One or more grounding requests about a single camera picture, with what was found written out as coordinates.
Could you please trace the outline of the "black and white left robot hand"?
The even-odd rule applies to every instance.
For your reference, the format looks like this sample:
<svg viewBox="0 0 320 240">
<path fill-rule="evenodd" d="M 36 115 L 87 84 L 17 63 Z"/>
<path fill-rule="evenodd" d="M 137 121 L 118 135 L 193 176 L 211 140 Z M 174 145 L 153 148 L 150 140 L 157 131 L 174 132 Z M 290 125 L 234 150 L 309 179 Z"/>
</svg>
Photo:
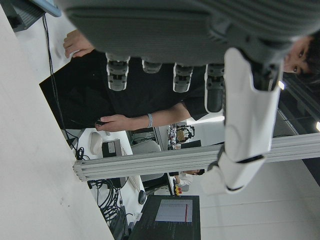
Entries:
<svg viewBox="0 0 320 240">
<path fill-rule="evenodd" d="M 59 0 L 58 7 L 111 61 L 171 63 L 173 90 L 186 92 L 205 66 L 203 105 L 225 103 L 220 156 L 204 175 L 209 195 L 237 193 L 271 149 L 284 58 L 320 28 L 317 0 Z"/>
</svg>

